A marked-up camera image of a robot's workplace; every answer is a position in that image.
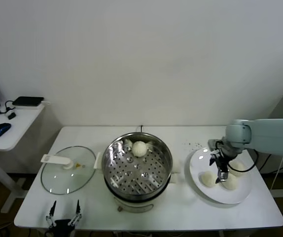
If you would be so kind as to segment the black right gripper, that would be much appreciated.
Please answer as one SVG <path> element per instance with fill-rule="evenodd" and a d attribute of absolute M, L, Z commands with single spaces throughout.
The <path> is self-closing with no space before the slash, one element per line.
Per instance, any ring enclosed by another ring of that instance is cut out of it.
<path fill-rule="evenodd" d="M 209 166 L 215 163 L 218 169 L 216 184 L 225 182 L 228 179 L 228 164 L 229 159 L 222 153 L 212 153 L 212 158 L 209 161 Z"/>

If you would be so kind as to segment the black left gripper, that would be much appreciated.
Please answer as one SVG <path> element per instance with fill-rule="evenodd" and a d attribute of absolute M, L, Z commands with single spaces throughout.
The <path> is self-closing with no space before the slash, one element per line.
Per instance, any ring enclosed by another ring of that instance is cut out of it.
<path fill-rule="evenodd" d="M 52 207 L 50 208 L 49 214 L 46 216 L 46 222 L 48 226 L 53 226 L 50 228 L 50 233 L 54 237 L 69 237 L 73 231 L 72 225 L 78 225 L 79 221 L 82 218 L 81 208 L 79 200 L 77 200 L 76 212 L 72 219 L 63 219 L 63 220 L 54 220 L 54 212 L 57 201 L 54 201 Z"/>

